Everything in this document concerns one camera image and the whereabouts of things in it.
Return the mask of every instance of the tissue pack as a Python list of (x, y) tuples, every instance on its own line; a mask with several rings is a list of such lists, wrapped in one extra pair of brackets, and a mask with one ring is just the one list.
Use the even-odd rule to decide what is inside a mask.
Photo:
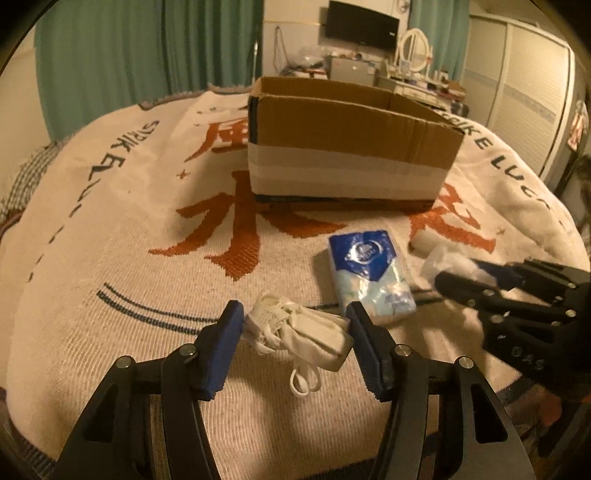
[(333, 278), (341, 313), (361, 301), (377, 325), (398, 320), (416, 310), (404, 278), (404, 267), (388, 232), (347, 233), (329, 238)]

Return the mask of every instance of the blanket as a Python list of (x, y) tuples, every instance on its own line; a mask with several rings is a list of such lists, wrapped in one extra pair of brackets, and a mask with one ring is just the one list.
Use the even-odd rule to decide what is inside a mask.
[[(43, 475), (117, 357), (166, 356), (228, 300), (248, 311), (262, 290), (336, 313), (333, 233), (387, 230), (424, 289), (424, 258), (409, 247), (423, 230), (483, 260), (589, 268), (564, 206), (496, 135), (451, 115), (465, 140), (431, 211), (262, 211), (246, 161), (247, 99), (208, 92), (97, 119), (63, 147), (22, 214), (0, 268), (1, 320), (14, 320), (7, 402)], [(419, 306), (391, 335), (438, 360), (470, 356), (518, 427), (535, 425), (540, 392), (482, 350), (474, 311)], [(354, 355), (306, 398), (290, 393), (290, 372), (284, 355), (239, 344), (224, 390), (202, 404), (222, 478), (337, 475), (375, 456), (389, 405), (367, 392)], [(427, 433), (436, 429), (430, 415)]]

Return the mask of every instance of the silver bolt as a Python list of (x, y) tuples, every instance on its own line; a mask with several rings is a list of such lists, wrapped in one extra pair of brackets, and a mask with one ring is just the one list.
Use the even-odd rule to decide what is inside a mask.
[(394, 351), (400, 356), (409, 356), (413, 352), (408, 345), (404, 345), (403, 343), (399, 343), (394, 348)]
[(131, 365), (131, 357), (130, 356), (120, 356), (117, 361), (115, 362), (115, 366), (117, 368), (128, 368)]
[(193, 355), (196, 351), (197, 349), (192, 343), (185, 343), (184, 345), (181, 345), (181, 348), (178, 349), (178, 352), (182, 356)]
[(472, 358), (469, 358), (467, 356), (460, 357), (460, 360), (458, 363), (460, 364), (460, 367), (466, 368), (468, 370), (470, 370), (474, 366), (474, 362), (472, 361)]

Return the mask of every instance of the television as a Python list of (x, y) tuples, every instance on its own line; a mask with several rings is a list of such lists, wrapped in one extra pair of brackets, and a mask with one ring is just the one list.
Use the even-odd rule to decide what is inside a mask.
[(331, 0), (324, 36), (394, 51), (398, 23), (398, 18), (390, 15)]

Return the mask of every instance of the curtain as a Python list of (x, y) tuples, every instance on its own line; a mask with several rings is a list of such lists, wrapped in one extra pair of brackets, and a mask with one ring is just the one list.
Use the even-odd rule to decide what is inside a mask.
[(464, 66), (470, 0), (413, 0), (409, 28), (420, 28), (433, 47), (431, 72), (445, 68), (459, 80)]
[(144, 100), (250, 85), (262, 12), (263, 0), (60, 0), (35, 29), (51, 139)]

